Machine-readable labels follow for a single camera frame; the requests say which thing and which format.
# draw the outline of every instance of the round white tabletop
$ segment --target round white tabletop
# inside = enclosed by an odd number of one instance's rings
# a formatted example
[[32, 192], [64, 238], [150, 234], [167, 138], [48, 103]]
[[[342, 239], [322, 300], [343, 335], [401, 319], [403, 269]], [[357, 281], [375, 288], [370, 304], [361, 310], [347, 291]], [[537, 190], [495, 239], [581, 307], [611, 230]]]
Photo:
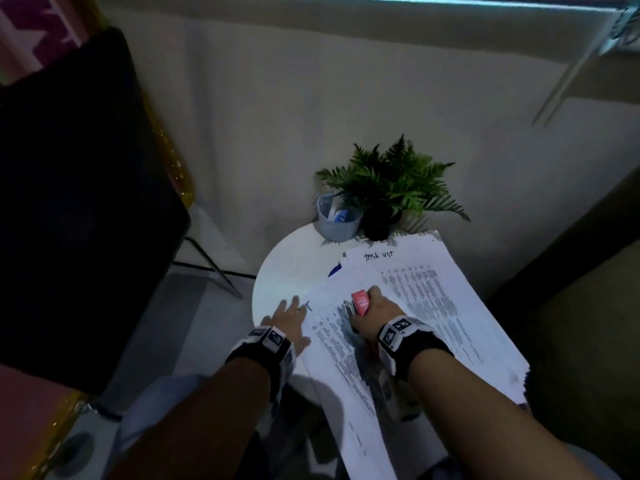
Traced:
[[[358, 244], [355, 239], [327, 241], [316, 231], [316, 224], [300, 227], [277, 243], [260, 266], [253, 285], [254, 325], [260, 325], [265, 316], [271, 315], [280, 300], [290, 302], [294, 295], [303, 298], [307, 291], [324, 282], [338, 266], [342, 254]], [[308, 377], [305, 365], [299, 360], [289, 384], [317, 404], [316, 392]]]

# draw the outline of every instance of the green plant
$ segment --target green plant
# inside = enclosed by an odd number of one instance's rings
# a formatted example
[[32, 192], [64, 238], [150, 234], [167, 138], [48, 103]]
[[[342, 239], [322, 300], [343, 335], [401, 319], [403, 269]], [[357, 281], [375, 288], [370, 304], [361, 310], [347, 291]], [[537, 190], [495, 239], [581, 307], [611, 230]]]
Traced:
[[372, 207], [390, 207], [394, 215], [408, 210], [417, 216], [425, 210], [447, 210], [469, 220], [442, 181], [453, 163], [435, 162], [417, 153], [404, 135], [385, 153], [378, 151], [379, 144], [371, 151], [355, 147], [348, 167], [316, 172], [322, 183], [340, 190], [337, 194], [343, 196], [346, 206], [356, 205], [365, 212]]

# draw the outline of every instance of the gray plastic container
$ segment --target gray plastic container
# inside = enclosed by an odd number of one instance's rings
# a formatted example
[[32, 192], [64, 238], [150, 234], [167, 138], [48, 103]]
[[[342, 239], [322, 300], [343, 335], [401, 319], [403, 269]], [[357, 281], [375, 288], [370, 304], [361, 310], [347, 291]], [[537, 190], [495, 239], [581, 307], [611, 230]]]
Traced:
[[318, 197], [318, 231], [325, 239], [333, 242], [344, 242], [353, 238], [360, 227], [362, 219], [361, 209], [348, 209], [345, 222], [331, 222], [327, 219], [331, 210], [331, 202], [334, 194], [325, 194]]

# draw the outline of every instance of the potted plant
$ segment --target potted plant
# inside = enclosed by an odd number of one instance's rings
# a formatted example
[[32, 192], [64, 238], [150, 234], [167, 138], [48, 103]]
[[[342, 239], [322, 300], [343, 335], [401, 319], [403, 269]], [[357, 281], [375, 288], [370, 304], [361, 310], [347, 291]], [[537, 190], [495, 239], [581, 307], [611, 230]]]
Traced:
[[394, 225], [407, 210], [420, 217], [425, 210], [455, 212], [464, 220], [469, 217], [449, 194], [442, 181], [445, 170], [453, 163], [439, 163], [430, 156], [417, 153], [411, 141], [402, 135], [385, 152], [364, 150], [357, 144], [347, 168], [316, 172], [322, 183], [339, 190], [345, 207], [364, 211], [362, 227], [366, 238], [382, 241], [389, 237]]

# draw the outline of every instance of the black wristband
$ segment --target black wristband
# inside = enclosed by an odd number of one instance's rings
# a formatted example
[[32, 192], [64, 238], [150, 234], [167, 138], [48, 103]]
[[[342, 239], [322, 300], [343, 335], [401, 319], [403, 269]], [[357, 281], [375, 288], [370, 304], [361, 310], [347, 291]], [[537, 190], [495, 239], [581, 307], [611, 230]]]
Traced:
[[232, 349], [225, 363], [236, 357], [251, 359], [263, 366], [271, 379], [270, 402], [289, 380], [296, 366], [296, 352], [292, 343], [276, 327], [260, 326], [240, 340]]
[[428, 349], [439, 349], [453, 356], [435, 331], [416, 318], [396, 317], [378, 332], [380, 359], [398, 379], [407, 380], [411, 361]]

